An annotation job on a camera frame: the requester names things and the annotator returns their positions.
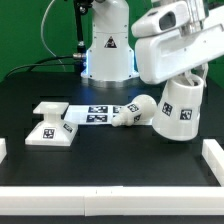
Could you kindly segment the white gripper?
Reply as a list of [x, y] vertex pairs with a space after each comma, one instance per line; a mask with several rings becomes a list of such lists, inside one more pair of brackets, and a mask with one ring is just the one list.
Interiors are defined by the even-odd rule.
[[158, 84], [193, 69], [207, 87], [208, 62], [224, 55], [224, 5], [206, 0], [151, 0], [131, 27], [142, 81]]

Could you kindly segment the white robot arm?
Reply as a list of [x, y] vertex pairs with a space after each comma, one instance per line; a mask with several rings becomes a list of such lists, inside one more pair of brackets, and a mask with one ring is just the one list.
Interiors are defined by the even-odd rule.
[[125, 0], [93, 2], [92, 45], [83, 79], [115, 86], [140, 78], [159, 84], [191, 71], [205, 77], [208, 63], [224, 55], [224, 4], [206, 0], [151, 0], [134, 24]]

